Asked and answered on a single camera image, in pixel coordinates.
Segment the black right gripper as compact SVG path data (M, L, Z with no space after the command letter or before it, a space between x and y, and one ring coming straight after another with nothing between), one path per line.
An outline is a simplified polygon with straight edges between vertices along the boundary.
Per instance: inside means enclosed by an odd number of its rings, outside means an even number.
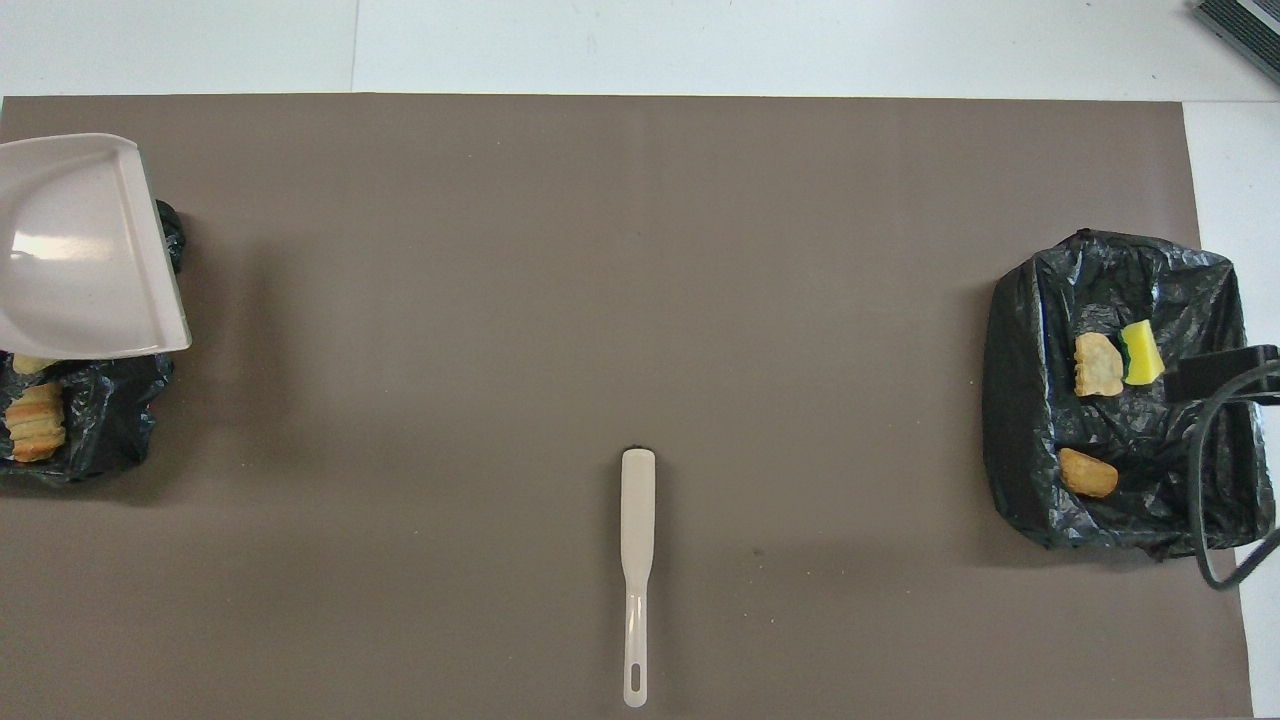
M1166 370L1166 400L1189 404L1210 398L1229 380L1279 360L1275 345L1256 345L1181 357ZM1252 380L1235 391L1234 398L1260 405L1279 405L1277 375Z

